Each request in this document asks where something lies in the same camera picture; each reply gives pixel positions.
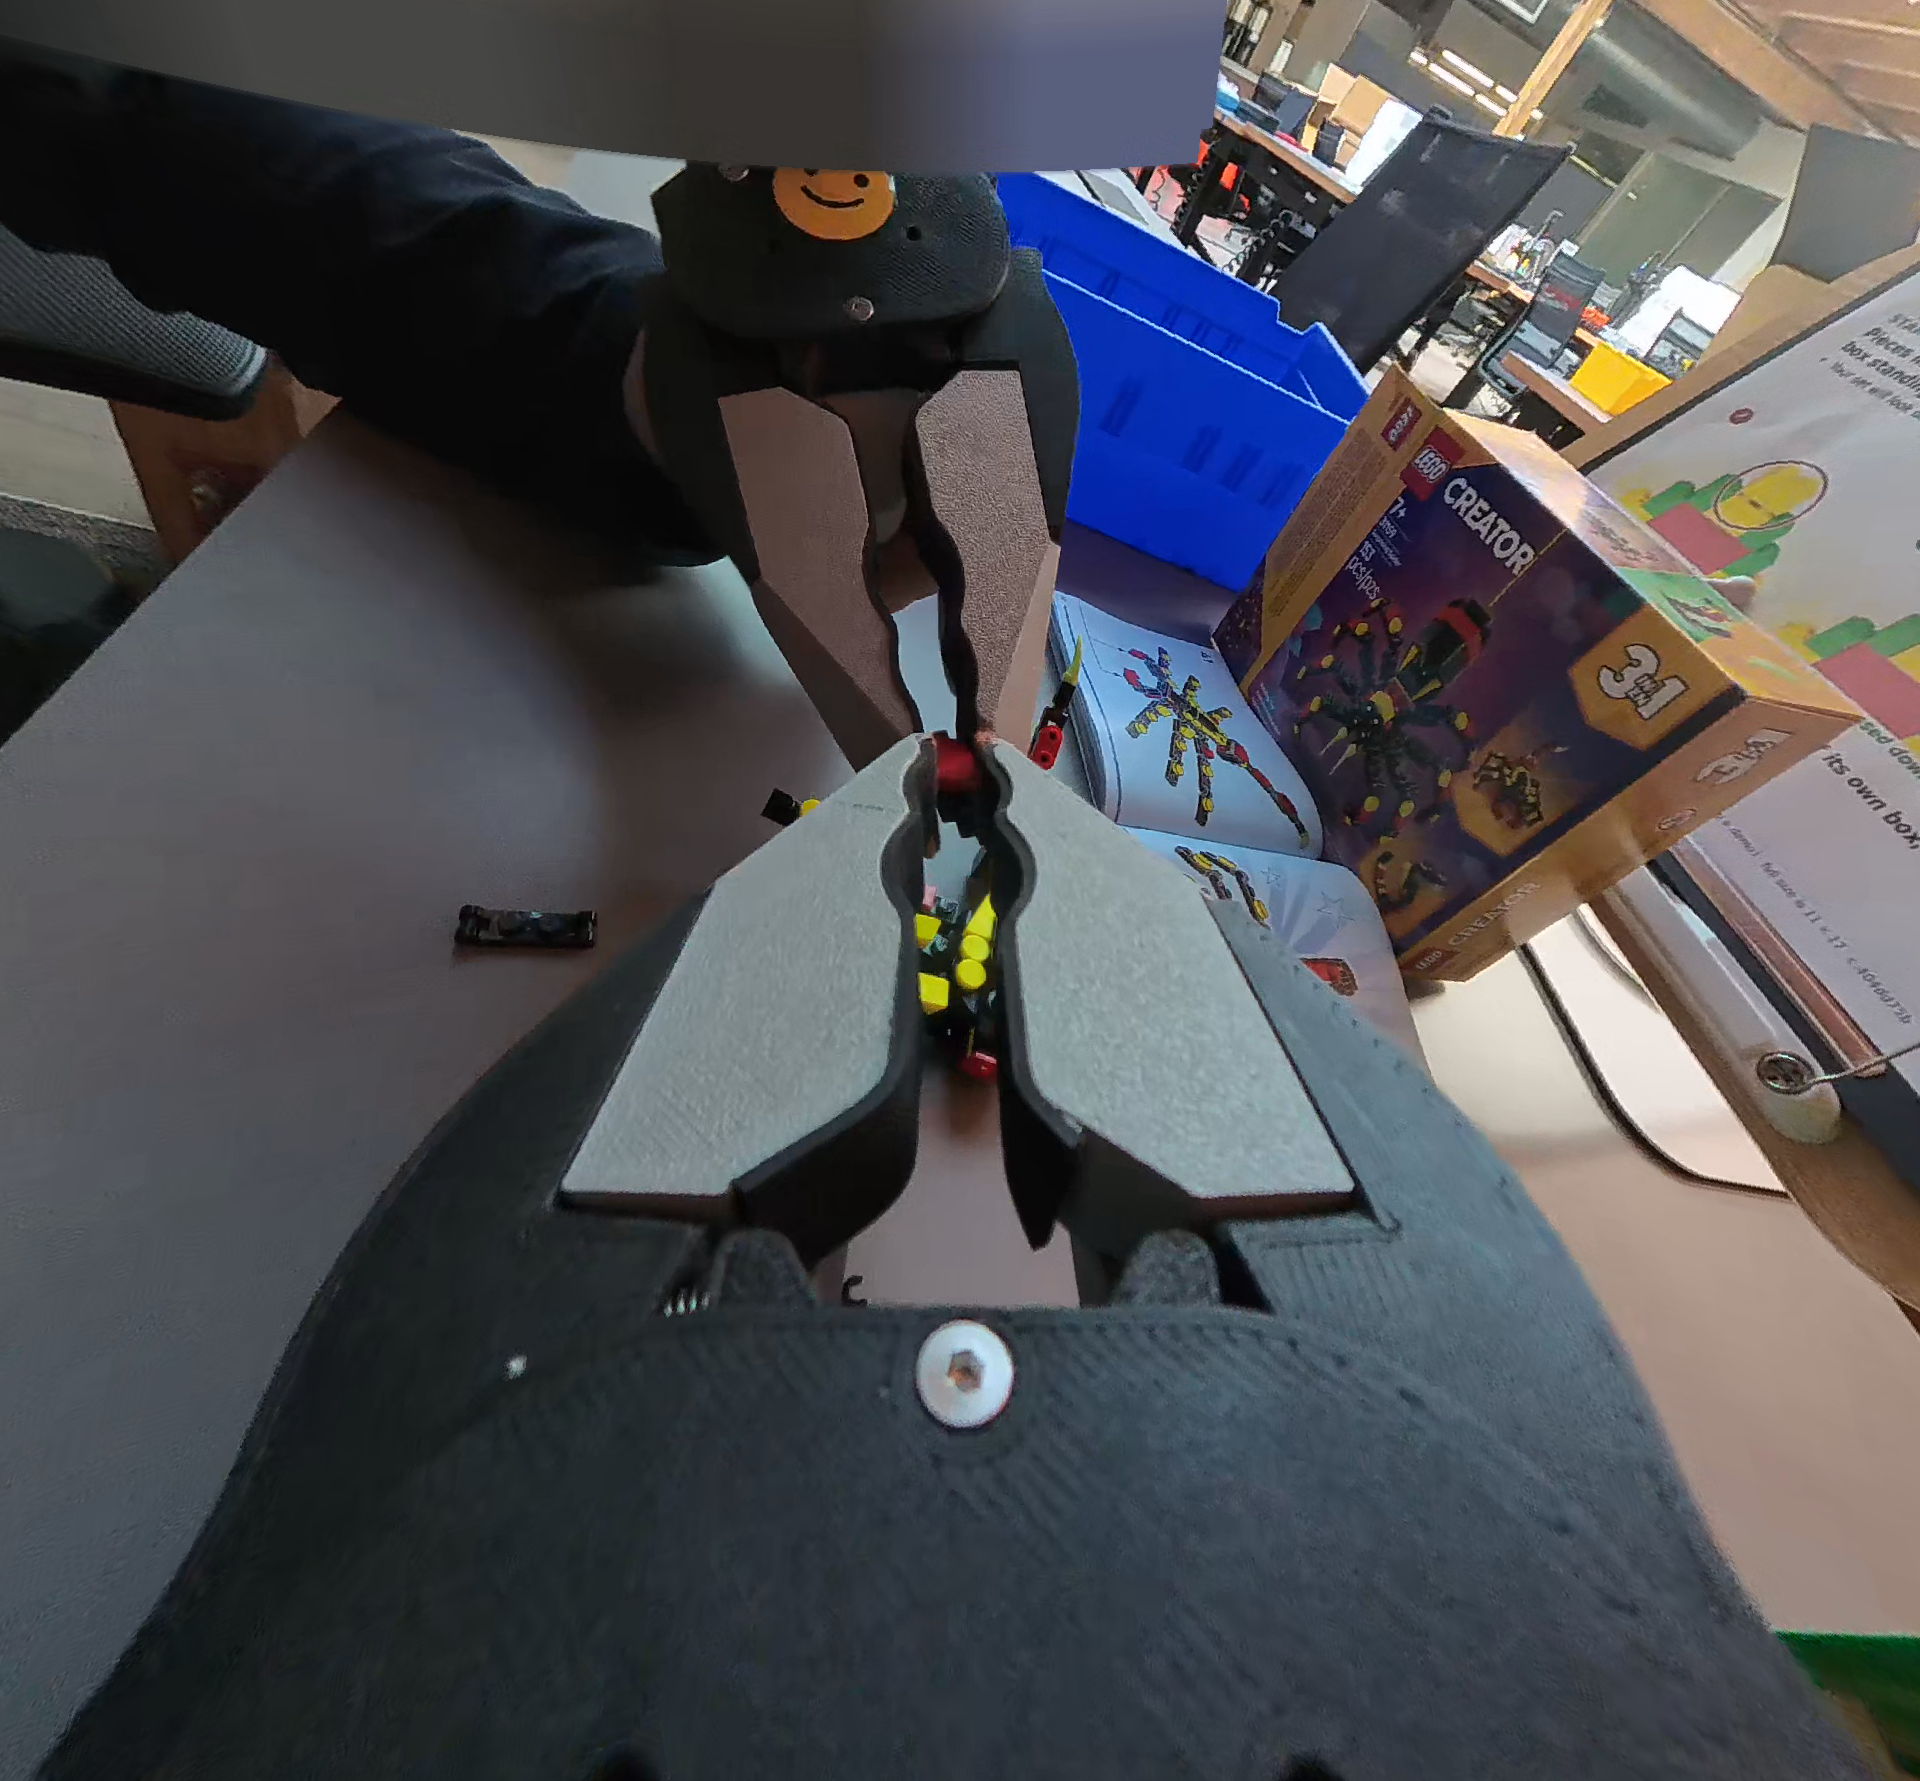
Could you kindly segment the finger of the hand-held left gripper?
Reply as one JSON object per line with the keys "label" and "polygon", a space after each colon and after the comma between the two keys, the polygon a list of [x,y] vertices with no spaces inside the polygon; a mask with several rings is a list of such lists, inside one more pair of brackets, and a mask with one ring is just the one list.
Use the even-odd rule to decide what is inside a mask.
{"label": "finger of the hand-held left gripper", "polygon": [[1061,548],[1019,372],[968,369],[912,423],[912,539],[963,742],[1029,737]]}
{"label": "finger of the hand-held left gripper", "polygon": [[720,417],[767,633],[853,769],[923,733],[901,633],[876,594],[875,524],[850,425],[784,387],[728,394]]}

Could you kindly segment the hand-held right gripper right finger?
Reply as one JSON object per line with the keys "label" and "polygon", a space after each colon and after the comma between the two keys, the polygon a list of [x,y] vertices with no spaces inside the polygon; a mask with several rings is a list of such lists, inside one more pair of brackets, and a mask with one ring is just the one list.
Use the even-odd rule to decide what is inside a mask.
{"label": "hand-held right gripper right finger", "polygon": [[998,1099],[1036,1247],[1357,1208],[1355,1172],[1206,896],[1008,742],[993,789]]}

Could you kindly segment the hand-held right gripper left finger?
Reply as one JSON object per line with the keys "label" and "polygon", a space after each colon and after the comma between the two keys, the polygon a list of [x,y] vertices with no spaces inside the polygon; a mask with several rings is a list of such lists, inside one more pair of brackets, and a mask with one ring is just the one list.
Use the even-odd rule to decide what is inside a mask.
{"label": "hand-held right gripper left finger", "polygon": [[902,740],[658,938],[669,962],[564,1172],[566,1207],[766,1229],[818,1267],[901,1200],[935,761],[930,737]]}

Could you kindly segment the small red lego piece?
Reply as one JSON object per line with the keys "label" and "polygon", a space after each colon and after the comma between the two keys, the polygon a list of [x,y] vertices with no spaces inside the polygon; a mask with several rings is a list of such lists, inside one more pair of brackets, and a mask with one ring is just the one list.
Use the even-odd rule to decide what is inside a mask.
{"label": "small red lego piece", "polygon": [[933,808],[945,829],[979,844],[993,817],[995,789],[974,742],[948,733],[930,735]]}

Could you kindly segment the person's left forearm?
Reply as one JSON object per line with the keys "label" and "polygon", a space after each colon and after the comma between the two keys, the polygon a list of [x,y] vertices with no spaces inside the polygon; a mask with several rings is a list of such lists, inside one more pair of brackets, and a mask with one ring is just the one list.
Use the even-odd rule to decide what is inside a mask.
{"label": "person's left forearm", "polygon": [[253,339],[362,425],[640,568],[720,543],[625,381],[664,301],[653,231],[453,130],[7,39],[3,222],[145,306]]}

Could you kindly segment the black yellow lego scorpion model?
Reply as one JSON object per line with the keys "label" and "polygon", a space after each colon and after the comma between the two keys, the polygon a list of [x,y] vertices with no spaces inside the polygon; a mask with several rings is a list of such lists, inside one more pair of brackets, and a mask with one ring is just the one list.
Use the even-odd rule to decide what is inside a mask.
{"label": "black yellow lego scorpion model", "polygon": [[[1027,761],[1039,769],[1056,769],[1069,735],[1069,715],[1082,684],[1085,641],[1075,638],[1069,664],[1057,673],[1056,688],[1039,711]],[[811,812],[818,801],[801,801],[781,789],[771,791],[764,818],[788,829]],[[928,1030],[946,1046],[957,1074],[995,1084],[999,1071],[999,957],[998,910],[990,898],[989,855],[982,851],[956,898],[928,884],[917,914],[922,950],[922,1007]]]}

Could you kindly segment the lego instruction booklet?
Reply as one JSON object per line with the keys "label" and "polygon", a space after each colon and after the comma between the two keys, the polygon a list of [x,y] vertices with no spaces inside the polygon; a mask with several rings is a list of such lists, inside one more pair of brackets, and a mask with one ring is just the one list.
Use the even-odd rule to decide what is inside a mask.
{"label": "lego instruction booklet", "polygon": [[1302,775],[1216,648],[1056,594],[1049,653],[1078,666],[1069,724],[1092,808],[1424,1057],[1379,906],[1325,855]]}

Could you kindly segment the long workbench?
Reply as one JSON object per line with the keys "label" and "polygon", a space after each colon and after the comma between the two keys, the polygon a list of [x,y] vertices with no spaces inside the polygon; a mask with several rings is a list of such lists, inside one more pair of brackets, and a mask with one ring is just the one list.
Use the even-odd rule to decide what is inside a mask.
{"label": "long workbench", "polygon": [[1280,277],[1308,251],[1331,217],[1357,200],[1338,170],[1317,163],[1288,136],[1216,112],[1192,165],[1167,170],[1180,183],[1172,235],[1202,257],[1206,220],[1246,235],[1235,274],[1260,290],[1277,290]]}

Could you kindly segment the white rounded flat pad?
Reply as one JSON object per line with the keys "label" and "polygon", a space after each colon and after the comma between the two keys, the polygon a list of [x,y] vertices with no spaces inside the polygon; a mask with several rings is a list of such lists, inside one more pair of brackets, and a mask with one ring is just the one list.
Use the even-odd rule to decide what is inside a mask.
{"label": "white rounded flat pad", "polygon": [[1646,1159],[1690,1184],[1786,1200],[1779,1173],[1592,904],[1520,955],[1588,1091]]}

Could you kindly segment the black mesh office chair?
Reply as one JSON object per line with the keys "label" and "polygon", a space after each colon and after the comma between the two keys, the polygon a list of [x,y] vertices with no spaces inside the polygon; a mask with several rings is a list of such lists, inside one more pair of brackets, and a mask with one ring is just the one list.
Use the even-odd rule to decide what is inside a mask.
{"label": "black mesh office chair", "polygon": [[1430,108],[1283,272],[1283,325],[1325,328],[1357,374],[1378,369],[1571,153]]}

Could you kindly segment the yellow plastic bin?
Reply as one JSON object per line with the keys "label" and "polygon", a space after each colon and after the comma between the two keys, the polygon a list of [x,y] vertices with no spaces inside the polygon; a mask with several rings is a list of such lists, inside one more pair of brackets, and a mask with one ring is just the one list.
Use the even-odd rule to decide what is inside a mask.
{"label": "yellow plastic bin", "polygon": [[1667,389],[1670,375],[1642,358],[1618,351],[1604,337],[1587,351],[1571,377],[1571,391],[1600,415],[1622,417]]}

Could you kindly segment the instruction sheet on clipboard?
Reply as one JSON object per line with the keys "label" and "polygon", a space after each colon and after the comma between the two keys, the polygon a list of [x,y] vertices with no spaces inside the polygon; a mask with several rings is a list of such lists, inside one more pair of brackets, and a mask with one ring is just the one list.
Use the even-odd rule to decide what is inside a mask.
{"label": "instruction sheet on clipboard", "polygon": [[[1795,303],[1779,306],[1770,321],[1799,311],[1834,284],[1807,288]],[[1843,693],[1841,700],[1847,715],[1841,731],[1847,731],[1861,715]],[[1760,1145],[1789,1196],[1870,1280],[1916,1315],[1916,1147],[1880,1147],[1861,1131],[1847,1135],[1834,1145],[1808,1147],[1790,1140],[1770,1120],[1775,1114],[1793,1114],[1795,1106],[1762,1096],[1754,1078],[1754,1057],[1762,1049],[1795,1049],[1824,1067],[1849,1063],[1677,862],[1677,851],[1705,825],[1710,823],[1697,825],[1677,849],[1667,851],[1660,873],[1622,882],[1594,910],[1650,985],[1651,998],[1677,1022],[1713,1088]]]}

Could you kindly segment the person's black chair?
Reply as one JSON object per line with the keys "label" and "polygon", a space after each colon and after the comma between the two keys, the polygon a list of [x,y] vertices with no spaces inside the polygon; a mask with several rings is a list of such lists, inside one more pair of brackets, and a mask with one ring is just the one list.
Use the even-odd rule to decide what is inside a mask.
{"label": "person's black chair", "polygon": [[230,423],[250,412],[266,374],[250,339],[147,309],[101,260],[3,229],[3,377]]}

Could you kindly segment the green plastic bin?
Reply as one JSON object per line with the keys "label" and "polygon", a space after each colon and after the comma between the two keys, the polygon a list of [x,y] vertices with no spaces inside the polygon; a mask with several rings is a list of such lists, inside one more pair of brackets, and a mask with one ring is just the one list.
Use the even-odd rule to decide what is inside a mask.
{"label": "green plastic bin", "polygon": [[1782,1629],[1779,1639],[1883,1779],[1919,1776],[1919,1637]]}

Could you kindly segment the wooden post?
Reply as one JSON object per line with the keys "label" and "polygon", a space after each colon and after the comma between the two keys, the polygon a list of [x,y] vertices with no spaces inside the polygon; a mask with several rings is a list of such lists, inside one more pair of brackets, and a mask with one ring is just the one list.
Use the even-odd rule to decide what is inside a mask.
{"label": "wooden post", "polygon": [[169,565],[178,565],[337,409],[269,358],[250,409],[205,419],[132,402],[109,415]]}

